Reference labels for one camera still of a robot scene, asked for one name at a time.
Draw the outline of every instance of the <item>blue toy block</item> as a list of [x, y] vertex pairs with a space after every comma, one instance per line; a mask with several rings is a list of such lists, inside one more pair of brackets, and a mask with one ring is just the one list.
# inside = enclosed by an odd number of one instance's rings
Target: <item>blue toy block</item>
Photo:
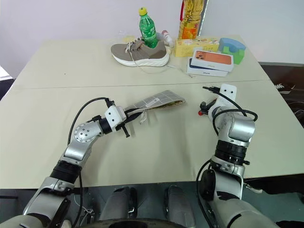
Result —
[[246, 47], [244, 44], [242, 44], [241, 42], [235, 40], [235, 39], [230, 39], [230, 38], [221, 38], [219, 40], [219, 51], [222, 52], [224, 46], [229, 47], [229, 51], [234, 53], [234, 52], [238, 52], [239, 50], [245, 50]]

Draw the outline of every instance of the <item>cooking oil bottle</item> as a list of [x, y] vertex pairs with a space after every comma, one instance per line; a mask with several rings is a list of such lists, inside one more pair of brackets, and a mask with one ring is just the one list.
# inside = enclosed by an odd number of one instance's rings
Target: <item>cooking oil bottle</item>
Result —
[[180, 23], [179, 39], [196, 38], [204, 1], [205, 0], [183, 0], [182, 7], [184, 7], [184, 17]]

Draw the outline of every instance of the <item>shoe on floor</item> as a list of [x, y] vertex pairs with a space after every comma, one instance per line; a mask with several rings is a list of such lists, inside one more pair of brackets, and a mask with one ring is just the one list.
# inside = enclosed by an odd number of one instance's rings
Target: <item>shoe on floor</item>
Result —
[[295, 87], [295, 84], [280, 83], [276, 84], [275, 87], [277, 88], [280, 94], [290, 94], [290, 92]]
[[128, 44], [115, 44], [111, 47], [111, 52], [117, 62], [128, 67], [162, 67], [169, 61], [163, 41], [158, 41], [155, 48], [146, 46], [140, 39]]

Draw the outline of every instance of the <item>yellow bottle cap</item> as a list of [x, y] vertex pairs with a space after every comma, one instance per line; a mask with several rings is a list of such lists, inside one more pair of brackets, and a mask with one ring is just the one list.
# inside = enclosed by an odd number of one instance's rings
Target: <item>yellow bottle cap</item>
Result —
[[139, 15], [144, 16], [147, 14], [147, 9], [145, 7], [141, 7], [139, 9]]

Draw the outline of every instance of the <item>black cable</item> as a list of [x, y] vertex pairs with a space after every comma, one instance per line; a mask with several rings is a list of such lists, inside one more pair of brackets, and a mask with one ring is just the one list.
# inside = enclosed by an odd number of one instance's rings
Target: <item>black cable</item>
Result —
[[225, 99], [228, 100], [230, 103], [232, 103], [235, 107], [237, 107], [237, 108], [242, 112], [242, 114], [243, 114], [244, 116], [247, 116], [247, 115], [246, 115], [246, 112], [243, 112], [243, 109], [241, 108], [241, 106], [239, 106], [235, 101], [231, 100], [229, 97], [227, 97], [227, 96], [221, 94], [218, 90], [216, 90], [216, 89], [214, 89], [214, 88], [212, 88], [212, 87], [206, 87], [206, 86], [203, 86], [203, 89], [207, 89], [207, 90], [209, 90], [209, 91], [211, 91], [211, 92], [213, 92], [213, 93], [215, 93], [215, 94], [217, 94], [217, 95], [219, 95], [219, 96], [225, 98]]
[[200, 193], [200, 187], [199, 187], [200, 174], [201, 174], [201, 172], [203, 171], [203, 169], [205, 168], [205, 166], [206, 166], [210, 161], [211, 161], [211, 160], [206, 161], [206, 162], [202, 165], [202, 167], [199, 169], [198, 175], [196, 176], [196, 181], [195, 181], [195, 183], [196, 183], [196, 197], [198, 198], [198, 203], [199, 203], [200, 210], [201, 210], [201, 212], [203, 213], [203, 215], [204, 215], [204, 217], [205, 217], [205, 220], [207, 221], [209, 227], [210, 227], [210, 228], [213, 228], [213, 225], [212, 225], [211, 221], [209, 220], [208, 215], [206, 214], [205, 209], [204, 209], [204, 207], [203, 207], [203, 205], [202, 205], [202, 203], [201, 203], [201, 201], [200, 201], [200, 194], [199, 194], [199, 193]]
[[[85, 103], [78, 111], [78, 113], [76, 114], [73, 122], [72, 122], [72, 125], [71, 125], [71, 128], [70, 128], [70, 131], [69, 131], [69, 134], [68, 134], [68, 139], [67, 139], [67, 144], [69, 145], [70, 142], [71, 142], [71, 136], [72, 136], [72, 131], [73, 131], [73, 128], [75, 126], [75, 123], [77, 121], [77, 118], [79, 117], [79, 115], [81, 114], [82, 110], [90, 103], [94, 102], [94, 101], [98, 101], [98, 100], [105, 100], [107, 105], [110, 105], [110, 99], [109, 98], [106, 98], [106, 97], [97, 97], [97, 98], [94, 98], [90, 101], [88, 101], [87, 103]], [[72, 225], [72, 228], [74, 228], [80, 218], [80, 215], [81, 215], [81, 211], [82, 211], [82, 206], [83, 206], [83, 187], [82, 187], [82, 178], [81, 178], [81, 172], [79, 173], [79, 185], [80, 185], [80, 206], [79, 206], [79, 210], [78, 210], [78, 213], [77, 213], [77, 217]]]
[[81, 215], [81, 212], [82, 212], [82, 205], [83, 205], [83, 188], [82, 188], [82, 179], [81, 179], [81, 172], [79, 173], [79, 185], [80, 185], [80, 204], [79, 204], [79, 210], [78, 210], [78, 213], [77, 213], [77, 216], [76, 216], [76, 219], [72, 225], [72, 228], [74, 228], [76, 225], [77, 225], [77, 222], [80, 218], [80, 215]]
[[[255, 118], [253, 119], [253, 121], [256, 121], [257, 120], [257, 118], [258, 118], [258, 116], [257, 116], [257, 114], [255, 113], [255, 112], [252, 112], [252, 111], [249, 111], [249, 110], [242, 110], [244, 113], [248, 113], [248, 114], [251, 114], [251, 115], [253, 115]], [[214, 128], [214, 130], [215, 130], [215, 133], [217, 134], [217, 135], [219, 135], [219, 132], [218, 132], [218, 130], [217, 130], [217, 127], [215, 126], [215, 120], [216, 120], [216, 118], [219, 116], [219, 115], [221, 115], [221, 114], [223, 114], [223, 113], [230, 113], [230, 112], [241, 112], [241, 110], [238, 110], [238, 109], [227, 109], [227, 110], [224, 110], [224, 111], [221, 111], [221, 112], [219, 112], [219, 113], [216, 113], [215, 115], [214, 115], [214, 117], [213, 117], [213, 120], [212, 120], [212, 125], [213, 125], [213, 128]]]
[[106, 97], [98, 97], [98, 98], [95, 98], [95, 99], [92, 99], [90, 101], [88, 101], [87, 103], [85, 103], [81, 108], [80, 110], [78, 111], [78, 113], [76, 114], [75, 118], [74, 118], [74, 121], [72, 122], [72, 125], [71, 125], [71, 128], [70, 128], [70, 132], [68, 134], [68, 139], [67, 139], [67, 144], [69, 145], [70, 142], [71, 142], [71, 136], [72, 136], [72, 131], [73, 131], [73, 128], [74, 128], [74, 125], [77, 121], [77, 118], [79, 117], [80, 113], [82, 112], [82, 110], [90, 103], [94, 102], [94, 101], [98, 101], [98, 100], [109, 100], [109, 98], [106, 98]]

